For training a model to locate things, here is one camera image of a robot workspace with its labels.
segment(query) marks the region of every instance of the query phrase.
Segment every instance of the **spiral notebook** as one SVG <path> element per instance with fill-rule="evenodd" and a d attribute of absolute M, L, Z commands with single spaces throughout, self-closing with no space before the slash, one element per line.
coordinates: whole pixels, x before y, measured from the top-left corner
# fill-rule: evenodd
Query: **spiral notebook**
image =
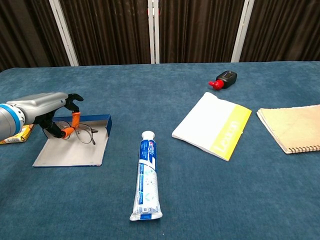
<path fill-rule="evenodd" d="M 257 115 L 286 154 L 320 151 L 320 105 L 260 108 Z"/>

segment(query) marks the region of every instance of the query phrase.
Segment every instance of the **dark curtain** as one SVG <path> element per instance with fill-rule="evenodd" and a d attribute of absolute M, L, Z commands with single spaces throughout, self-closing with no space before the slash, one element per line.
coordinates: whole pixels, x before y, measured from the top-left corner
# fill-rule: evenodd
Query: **dark curtain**
<path fill-rule="evenodd" d="M 80 65 L 149 64 L 147 0 L 60 0 Z"/>
<path fill-rule="evenodd" d="M 320 60 L 320 0 L 255 0 L 241 62 Z"/>
<path fill-rule="evenodd" d="M 244 1 L 159 0 L 160 62 L 230 62 Z"/>
<path fill-rule="evenodd" d="M 1 0 L 0 29 L 0 71 L 70 65 L 49 1 Z"/>

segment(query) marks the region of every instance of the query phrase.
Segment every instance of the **blue tablecloth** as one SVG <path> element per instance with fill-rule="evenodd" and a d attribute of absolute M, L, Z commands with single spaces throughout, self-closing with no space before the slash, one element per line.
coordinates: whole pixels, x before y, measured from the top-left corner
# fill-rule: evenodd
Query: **blue tablecloth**
<path fill-rule="evenodd" d="M 226 70 L 237 82 L 214 91 L 208 82 Z M 13 68 L 0 83 L 0 103 L 78 93 L 83 115 L 112 117 L 100 167 L 33 168 L 39 126 L 0 145 L 0 239 L 319 239 L 320 152 L 285 154 L 256 112 L 320 104 L 320 62 Z M 171 137 L 205 92 L 252 110 L 230 162 Z M 145 130 L 163 217 L 130 222 Z"/>

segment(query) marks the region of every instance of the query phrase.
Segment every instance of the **snack wrapper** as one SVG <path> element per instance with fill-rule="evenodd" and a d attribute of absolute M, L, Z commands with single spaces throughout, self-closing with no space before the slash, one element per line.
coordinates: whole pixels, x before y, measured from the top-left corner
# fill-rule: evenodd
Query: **snack wrapper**
<path fill-rule="evenodd" d="M 8 137 L 5 140 L 0 141 L 0 144 L 23 143 L 27 141 L 34 127 L 34 124 L 24 125 L 22 127 L 21 132 L 14 136 Z"/>

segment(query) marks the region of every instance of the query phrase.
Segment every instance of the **white notebook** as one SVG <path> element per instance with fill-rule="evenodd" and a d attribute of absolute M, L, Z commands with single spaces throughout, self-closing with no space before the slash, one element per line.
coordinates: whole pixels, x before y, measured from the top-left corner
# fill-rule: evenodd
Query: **white notebook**
<path fill-rule="evenodd" d="M 172 137 L 229 161 L 250 114 L 251 110 L 206 92 Z"/>

